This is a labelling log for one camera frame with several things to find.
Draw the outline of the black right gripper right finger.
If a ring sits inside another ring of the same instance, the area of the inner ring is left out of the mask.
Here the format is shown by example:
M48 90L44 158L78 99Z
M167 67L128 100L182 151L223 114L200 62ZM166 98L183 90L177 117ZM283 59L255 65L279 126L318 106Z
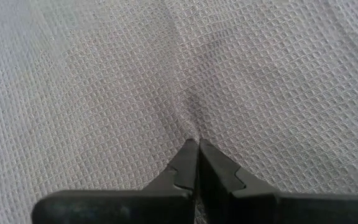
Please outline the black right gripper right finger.
M358 224L358 195L282 192L206 139L199 174L209 224Z

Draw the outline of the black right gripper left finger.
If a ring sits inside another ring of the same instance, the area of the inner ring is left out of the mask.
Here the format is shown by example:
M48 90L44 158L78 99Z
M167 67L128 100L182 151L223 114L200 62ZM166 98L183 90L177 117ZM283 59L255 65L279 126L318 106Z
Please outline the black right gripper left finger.
M39 200L32 224L194 224L198 143L185 141L141 190L62 190Z

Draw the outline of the grey waffle-weave towel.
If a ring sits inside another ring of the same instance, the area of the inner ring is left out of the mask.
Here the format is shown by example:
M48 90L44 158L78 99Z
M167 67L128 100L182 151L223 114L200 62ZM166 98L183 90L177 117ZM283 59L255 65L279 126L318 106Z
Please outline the grey waffle-weave towel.
M0 224L141 189L188 138L358 194L358 0L0 0Z

